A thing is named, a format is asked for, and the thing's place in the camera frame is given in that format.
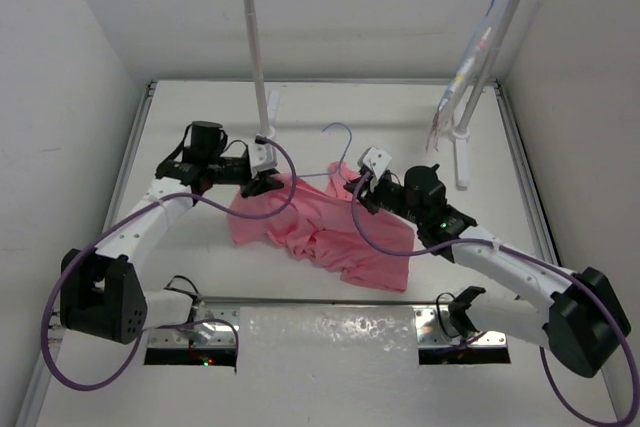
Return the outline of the pink t shirt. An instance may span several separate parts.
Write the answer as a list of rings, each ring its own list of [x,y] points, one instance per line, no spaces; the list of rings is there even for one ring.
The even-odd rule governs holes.
[[[319,267],[341,274],[341,280],[369,289],[405,292],[409,280],[409,258],[386,255],[371,247],[360,235],[351,216],[352,194],[343,187],[357,174],[348,167],[330,175],[324,190],[304,179],[291,204],[276,216],[263,220],[228,215],[233,241],[247,244],[269,240],[285,248],[297,259],[309,259]],[[291,174],[276,174],[284,187],[257,197],[236,194],[231,210],[258,215],[283,205],[292,187]],[[408,252],[414,249],[414,231],[403,220],[382,212],[369,214],[357,206],[361,227],[371,240],[388,250]]]

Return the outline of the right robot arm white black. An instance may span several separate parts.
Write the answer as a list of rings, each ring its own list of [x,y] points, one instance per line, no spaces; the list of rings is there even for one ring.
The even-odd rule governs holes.
[[[479,272],[526,301],[494,304],[471,286],[449,304],[449,322],[467,337],[497,329],[548,349],[571,372],[592,378],[621,345],[631,324],[609,279],[546,265],[499,241],[475,219],[451,206],[435,166],[415,166],[403,183],[390,172],[376,178],[363,167],[345,188],[354,207],[384,210],[415,225],[425,252]]]

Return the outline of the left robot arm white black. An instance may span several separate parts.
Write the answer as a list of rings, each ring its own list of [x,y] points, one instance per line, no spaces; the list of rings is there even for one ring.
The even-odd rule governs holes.
[[[62,261],[59,314],[68,329],[129,344],[143,331],[187,324],[196,297],[172,288],[143,289],[140,278],[152,251],[171,227],[214,186],[237,186],[255,197],[282,188],[276,146],[257,137],[229,157],[219,123],[194,121],[176,148],[156,167],[151,184],[127,217],[84,250]]]

